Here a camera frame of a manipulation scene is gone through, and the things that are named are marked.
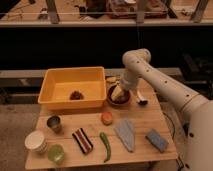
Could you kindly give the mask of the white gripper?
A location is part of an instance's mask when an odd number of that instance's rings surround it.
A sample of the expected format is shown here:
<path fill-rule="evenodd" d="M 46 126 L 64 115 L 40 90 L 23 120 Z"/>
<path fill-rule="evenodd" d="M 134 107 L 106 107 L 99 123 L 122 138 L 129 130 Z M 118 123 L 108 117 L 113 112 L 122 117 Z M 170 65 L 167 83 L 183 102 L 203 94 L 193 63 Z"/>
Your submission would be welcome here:
<path fill-rule="evenodd" d="M 131 94 L 121 86 L 119 81 L 117 81 L 110 97 L 113 102 L 122 102 L 127 101 L 131 97 Z"/>

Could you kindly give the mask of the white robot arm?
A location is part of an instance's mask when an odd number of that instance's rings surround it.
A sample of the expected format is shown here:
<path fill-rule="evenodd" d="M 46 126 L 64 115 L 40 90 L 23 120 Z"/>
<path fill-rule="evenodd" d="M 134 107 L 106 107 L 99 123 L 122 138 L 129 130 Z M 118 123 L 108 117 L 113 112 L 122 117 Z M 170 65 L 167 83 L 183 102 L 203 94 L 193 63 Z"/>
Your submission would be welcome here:
<path fill-rule="evenodd" d="M 142 78 L 176 110 L 188 115 L 185 171 L 213 171 L 213 100 L 153 68 L 150 60 L 151 53 L 145 48 L 125 52 L 120 87 L 133 90 Z"/>

